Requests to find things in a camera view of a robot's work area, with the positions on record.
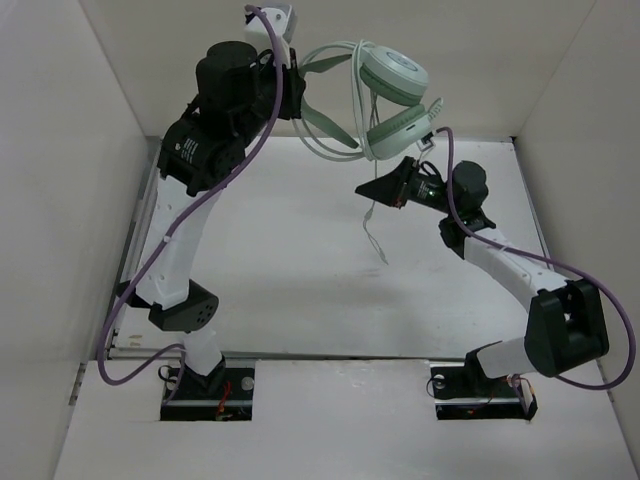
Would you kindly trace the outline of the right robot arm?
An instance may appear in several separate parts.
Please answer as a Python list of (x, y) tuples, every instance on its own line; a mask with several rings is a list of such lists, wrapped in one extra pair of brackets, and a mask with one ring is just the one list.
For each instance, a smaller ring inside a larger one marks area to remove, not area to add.
[(487, 393), (500, 377), (514, 374), (556, 377), (608, 353), (599, 290), (587, 280), (570, 280), (513, 253), (482, 210), (489, 189), (478, 164), (462, 161), (443, 179), (421, 172), (417, 160), (405, 157), (390, 173), (355, 192), (393, 208), (415, 202), (444, 213), (439, 230), (445, 245), (484, 271), (524, 308), (527, 324), (522, 337), (468, 353), (463, 381), (470, 391)]

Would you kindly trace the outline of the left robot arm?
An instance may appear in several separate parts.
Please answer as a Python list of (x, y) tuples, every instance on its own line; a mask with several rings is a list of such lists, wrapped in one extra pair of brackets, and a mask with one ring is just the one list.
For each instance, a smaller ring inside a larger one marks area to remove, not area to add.
[(195, 77), (193, 100), (160, 144), (142, 263), (117, 295), (147, 310), (159, 330), (179, 334), (189, 384), (209, 397), (223, 387), (225, 358), (210, 324), (219, 299), (191, 278), (198, 245), (222, 190), (257, 157), (276, 121), (300, 118), (306, 83), (288, 45), (242, 41), (210, 47)]

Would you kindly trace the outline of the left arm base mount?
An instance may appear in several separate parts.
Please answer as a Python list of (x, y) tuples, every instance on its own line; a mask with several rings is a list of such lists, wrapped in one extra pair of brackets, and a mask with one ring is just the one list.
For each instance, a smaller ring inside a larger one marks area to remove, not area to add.
[(244, 422), (251, 421), (255, 386), (254, 367), (227, 367), (221, 384), (213, 393), (184, 374), (177, 392), (173, 393), (178, 369), (169, 368), (159, 374), (164, 385), (160, 420), (165, 422)]

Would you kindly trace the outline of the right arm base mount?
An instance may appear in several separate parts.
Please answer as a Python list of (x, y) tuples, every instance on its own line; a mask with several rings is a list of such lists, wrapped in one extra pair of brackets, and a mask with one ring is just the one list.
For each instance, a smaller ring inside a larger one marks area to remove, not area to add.
[(472, 385), (462, 363), (433, 363), (426, 392), (438, 420), (524, 420), (538, 412), (530, 381), (509, 375)]

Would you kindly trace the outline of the mint green headphones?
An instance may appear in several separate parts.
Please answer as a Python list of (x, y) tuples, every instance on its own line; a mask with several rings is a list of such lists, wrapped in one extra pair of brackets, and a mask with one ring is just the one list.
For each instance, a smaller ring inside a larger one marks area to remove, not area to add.
[(334, 163), (385, 161), (432, 133), (443, 99), (423, 104), (429, 75), (420, 64), (367, 40), (336, 41), (309, 52), (299, 64), (299, 73), (322, 74), (343, 63), (350, 69), (355, 133), (302, 100), (293, 128), (312, 153)]

